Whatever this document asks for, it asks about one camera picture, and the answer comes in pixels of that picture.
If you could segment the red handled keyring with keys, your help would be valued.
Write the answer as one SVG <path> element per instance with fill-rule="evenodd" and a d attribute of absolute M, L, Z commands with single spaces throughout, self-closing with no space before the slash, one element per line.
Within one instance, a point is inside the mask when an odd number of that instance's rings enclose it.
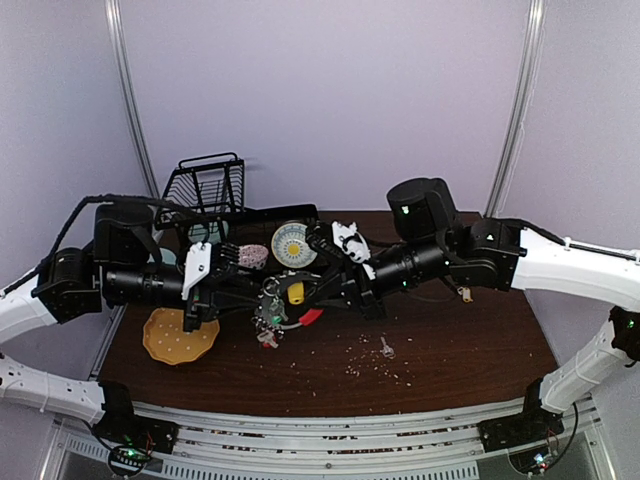
<path fill-rule="evenodd" d="M 287 330 L 302 326 L 300 320 L 288 315 L 287 308 L 302 306 L 320 280 L 320 275 L 301 270 L 286 270 L 264 280 L 252 317 L 256 338 L 262 346 L 277 348 Z"/>

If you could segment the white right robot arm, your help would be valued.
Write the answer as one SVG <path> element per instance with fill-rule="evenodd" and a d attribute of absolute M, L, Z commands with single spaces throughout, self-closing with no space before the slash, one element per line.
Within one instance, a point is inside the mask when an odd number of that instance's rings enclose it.
<path fill-rule="evenodd" d="M 611 304 L 593 339 L 528 387 L 512 423 L 526 442 L 618 368 L 638 363 L 638 252 L 575 242 L 521 219 L 483 217 L 465 225 L 441 178 L 401 182 L 387 202 L 400 243 L 373 254 L 356 225 L 317 222 L 308 227 L 306 243 L 328 261 L 328 270 L 322 276 L 289 271 L 283 285 L 308 282 L 305 304 L 339 295 L 367 318 L 382 316 L 384 296 L 444 277 L 457 287 L 548 290 Z"/>

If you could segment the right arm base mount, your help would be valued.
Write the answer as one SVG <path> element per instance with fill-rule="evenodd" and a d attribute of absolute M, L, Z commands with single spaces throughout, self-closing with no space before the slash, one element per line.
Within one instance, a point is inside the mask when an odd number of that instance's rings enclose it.
<path fill-rule="evenodd" d="M 574 442 L 579 425 L 578 405 L 574 402 L 571 435 L 566 444 L 561 446 L 559 435 L 565 431 L 563 413 L 552 413 L 542 408 L 539 398 L 541 383 L 542 379 L 539 378 L 527 387 L 519 413 L 477 424 L 485 453 L 544 441 L 543 446 L 509 455 L 514 470 L 528 478 L 544 475 L 563 459 Z"/>

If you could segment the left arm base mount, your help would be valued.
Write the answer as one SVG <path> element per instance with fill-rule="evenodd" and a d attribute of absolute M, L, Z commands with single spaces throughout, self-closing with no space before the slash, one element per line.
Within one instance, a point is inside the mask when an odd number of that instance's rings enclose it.
<path fill-rule="evenodd" d="M 89 430 L 107 449 L 107 464 L 114 474 L 130 478 L 153 461 L 153 453 L 173 452 L 179 433 L 175 422 L 136 414 L 123 384 L 99 381 L 98 386 L 104 397 L 103 415 Z"/>

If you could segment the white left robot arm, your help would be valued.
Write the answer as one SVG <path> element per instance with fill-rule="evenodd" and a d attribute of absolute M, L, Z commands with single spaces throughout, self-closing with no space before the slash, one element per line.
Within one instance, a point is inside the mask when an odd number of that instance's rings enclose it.
<path fill-rule="evenodd" d="M 182 266 L 165 264 L 153 236 L 158 209 L 178 212 L 197 224 L 207 222 L 166 200 L 114 194 L 83 198 L 49 253 L 2 289 L 1 340 L 99 313 L 104 306 L 179 309 L 187 332 L 222 314 L 256 306 L 232 244 L 203 239 L 189 248 Z M 123 444 L 137 442 L 144 433 L 129 391 L 119 383 L 74 380 L 2 356 L 1 397 L 105 426 Z"/>

